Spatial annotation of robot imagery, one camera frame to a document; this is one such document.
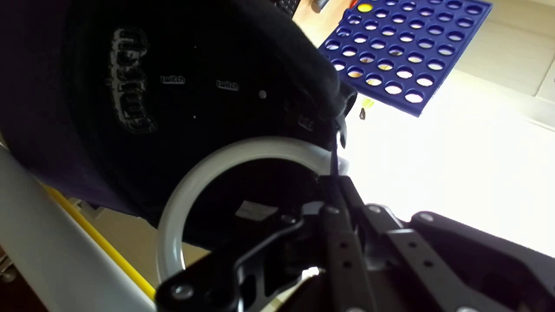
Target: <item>black mechanism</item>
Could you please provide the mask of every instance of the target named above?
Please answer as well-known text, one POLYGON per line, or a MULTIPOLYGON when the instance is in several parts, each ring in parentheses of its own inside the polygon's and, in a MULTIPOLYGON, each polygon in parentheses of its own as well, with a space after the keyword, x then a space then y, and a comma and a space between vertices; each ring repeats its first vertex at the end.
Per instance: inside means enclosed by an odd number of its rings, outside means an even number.
POLYGON ((316 197, 165 280, 158 308, 255 312, 320 266, 280 310, 555 310, 554 258, 429 211, 405 223, 349 176, 320 178, 316 197))
MULTIPOLYGON (((294 11, 299 0, 276 3, 294 11)), ((65 193, 153 225, 222 145, 280 134, 332 148, 358 95, 269 0, 4 0, 0 18, 11 152, 65 193)), ((228 173, 184 238, 215 249, 243 235, 243 199, 281 207, 276 180, 309 174, 280 160, 228 173)))

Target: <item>black cover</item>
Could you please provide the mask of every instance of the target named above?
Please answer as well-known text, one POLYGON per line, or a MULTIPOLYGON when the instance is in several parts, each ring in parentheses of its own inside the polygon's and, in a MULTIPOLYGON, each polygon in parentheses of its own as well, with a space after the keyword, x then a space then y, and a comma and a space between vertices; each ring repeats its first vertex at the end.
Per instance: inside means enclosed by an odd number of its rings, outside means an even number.
POLYGON ((214 148, 255 134, 330 147, 356 96, 261 0, 6 0, 0 18, 14 154, 68 193, 153 223, 214 148))

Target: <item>hole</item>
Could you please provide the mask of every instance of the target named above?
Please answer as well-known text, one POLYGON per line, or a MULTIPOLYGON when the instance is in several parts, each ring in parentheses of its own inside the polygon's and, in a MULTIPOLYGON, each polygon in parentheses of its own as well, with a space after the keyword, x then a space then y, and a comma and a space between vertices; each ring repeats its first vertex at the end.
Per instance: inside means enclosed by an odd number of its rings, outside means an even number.
POLYGON ((417 79, 417 82, 418 82, 420 86, 429 88, 429 86, 434 84, 434 79, 432 79, 432 76, 420 76, 420 77, 417 79))
POLYGON ((384 27, 384 29, 382 29, 382 34, 384 34, 384 36, 394 36, 394 34, 396 34, 396 29, 394 29, 394 27, 384 27))
POLYGON ((463 41, 465 34, 463 34, 463 32, 458 32, 458 30, 453 30, 453 32, 448 34, 448 37, 450 37, 451 41, 463 41))
POLYGON ((387 266, 387 268, 396 268, 394 259, 385 259, 385 266, 387 266))
POLYGON ((437 48, 437 51, 439 51, 441 55, 453 55, 453 53, 455 53, 455 48, 443 44, 443 46, 437 48))
POLYGON ((354 56, 354 55, 358 55, 358 50, 352 48, 352 46, 347 46, 347 48, 344 48, 344 55, 346 56, 354 56))
POLYGON ((351 29, 340 27, 340 29, 337 29, 337 34, 339 34, 339 36, 351 36, 351 29))
POLYGON ((441 60, 432 60, 432 62, 429 62, 429 67, 431 67, 432 70, 443 70, 443 69, 444 69, 444 63, 443 63, 441 60))
POLYGON ((373 6, 372 3, 359 3, 359 11, 368 13, 373 6))
POLYGON ((363 69, 359 69, 359 67, 351 67, 349 72, 347 72, 347 76, 352 77, 352 79, 358 79, 358 77, 361 77, 363 74, 365 74, 365 72, 363 72, 363 69))
POLYGON ((391 95, 398 95, 398 93, 403 91, 403 86, 398 84, 398 82, 391 82, 391 84, 385 86, 385 91, 391 93, 391 95))
POLYGON ((342 62, 342 60, 333 60, 333 67, 335 67, 337 70, 344 70, 344 69, 346 69, 346 62, 342 62))
POLYGON ((385 41, 377 39, 377 41, 373 41, 370 46, 372 46, 372 48, 377 48, 377 50, 382 50, 382 48, 385 48, 385 41))
POLYGON ((483 8, 479 4, 467 6, 467 13, 470 13, 470 15, 479 15, 481 11, 483 11, 483 8))
POLYGON ((462 1, 448 1, 448 6, 450 6, 451 10, 458 10, 458 8, 463 6, 463 3, 462 3, 462 1))
POLYGON ((375 55, 372 53, 363 53, 361 58, 359 58, 363 63, 370 63, 375 60, 375 55))
POLYGON ((377 74, 372 74, 372 76, 366 77, 366 84, 370 84, 370 86, 379 86, 382 82, 384 82, 382 77, 377 76, 377 74))
POLYGON ((405 98, 406 98, 408 102, 411 102, 411 103, 420 103, 420 102, 424 102, 424 96, 422 96, 420 93, 417 93, 417 91, 408 91, 408 93, 405 95, 405 98))
POLYGON ((391 62, 391 60, 380 60, 379 69, 380 69, 380 70, 392 70, 392 69, 394 69, 394 62, 391 62))
POLYGON ((349 24, 354 24, 354 25, 356 25, 356 24, 361 24, 361 20, 363 20, 363 18, 358 17, 358 15, 351 15, 351 17, 349 17, 349 24))
POLYGON ((209 290, 207 299, 215 306, 224 306, 231 299, 231 294, 226 289, 219 287, 209 290))
POLYGON ((429 32, 431 32, 432 36, 439 36, 439 34, 444 32, 444 27, 441 27, 441 25, 432 25, 432 27, 429 27, 429 32))
POLYGON ((379 11, 377 11, 377 17, 379 17, 379 18, 385 18, 385 17, 387 17, 387 10, 379 10, 379 11))
POLYGON ((241 297, 243 297, 243 306, 245 308, 250 308, 252 303, 255 303, 255 297, 257 297, 257 277, 255 275, 248 275, 241 287, 241 297))
POLYGON ((340 41, 330 39, 330 41, 326 43, 326 48, 328 48, 328 50, 339 50, 339 48, 340 48, 340 41))
POLYGON ((453 13, 439 13, 437 20, 450 22, 450 20, 453 20, 453 13))
POLYGON ((413 36, 413 34, 410 34, 410 32, 403 32, 403 34, 399 36, 399 39, 401 39, 401 41, 405 41, 405 43, 410 43, 410 41, 413 41, 413 39, 415 39, 415 36, 413 36))
POLYGON ((432 13, 434 13, 434 10, 427 8, 427 6, 420 10, 420 15, 424 15, 424 17, 431 17, 432 13))
POLYGON ((403 4, 403 10, 411 11, 411 10, 415 10, 415 6, 417 6, 417 3, 415 3, 415 1, 410 1, 410 3, 405 3, 405 4, 403 4))
POLYGON ((363 44, 365 41, 366 41, 366 36, 363 36, 363 34, 354 36, 354 43, 363 44))
POLYGON ((434 46, 434 41, 432 39, 420 39, 418 46, 431 50, 434 46))
POLYGON ((422 27, 424 27, 424 20, 411 20, 410 25, 411 25, 413 29, 422 29, 422 27))
POLYGON ((195 287, 191 287, 189 284, 174 284, 170 290, 172 297, 177 301, 193 299, 195 296, 195 287))
POLYGON ((408 60, 413 62, 413 63, 420 63, 420 62, 424 62, 424 55, 420 55, 420 53, 411 53, 411 55, 408 56, 408 60))
POLYGON ((403 24, 403 22, 405 22, 405 15, 394 15, 392 20, 394 20, 396 24, 403 24))
POLYGON ((401 67, 401 69, 398 70, 398 76, 403 77, 403 79, 410 79, 410 77, 413 77, 415 74, 413 74, 413 70, 411 70, 410 67, 401 67))
POLYGON ((457 24, 460 27, 472 27, 474 22, 470 18, 460 18, 460 20, 457 20, 457 24))
POLYGON ((389 53, 394 55, 394 56, 399 56, 399 55, 405 53, 405 48, 403 46, 391 46, 389 53))
POLYGON ((377 22, 366 22, 366 24, 365 24, 365 29, 375 30, 375 29, 379 29, 379 24, 377 24, 377 22))

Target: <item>blue pegboard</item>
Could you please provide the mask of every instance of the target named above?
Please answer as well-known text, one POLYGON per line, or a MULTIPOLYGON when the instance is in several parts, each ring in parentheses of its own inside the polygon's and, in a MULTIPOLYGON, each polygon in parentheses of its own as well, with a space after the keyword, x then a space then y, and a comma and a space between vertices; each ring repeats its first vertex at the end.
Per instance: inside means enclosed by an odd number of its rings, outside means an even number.
POLYGON ((490 10, 477 0, 361 0, 320 50, 358 91, 420 115, 490 10))

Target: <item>yellow surface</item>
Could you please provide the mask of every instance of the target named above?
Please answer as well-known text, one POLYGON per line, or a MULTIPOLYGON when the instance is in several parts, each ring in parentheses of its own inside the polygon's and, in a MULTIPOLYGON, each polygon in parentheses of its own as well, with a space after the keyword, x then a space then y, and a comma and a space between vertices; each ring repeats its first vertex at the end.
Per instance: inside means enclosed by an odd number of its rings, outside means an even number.
POLYGON ((110 258, 153 299, 155 287, 130 264, 118 249, 75 207, 59 190, 46 186, 49 197, 58 202, 72 218, 106 251, 110 258))

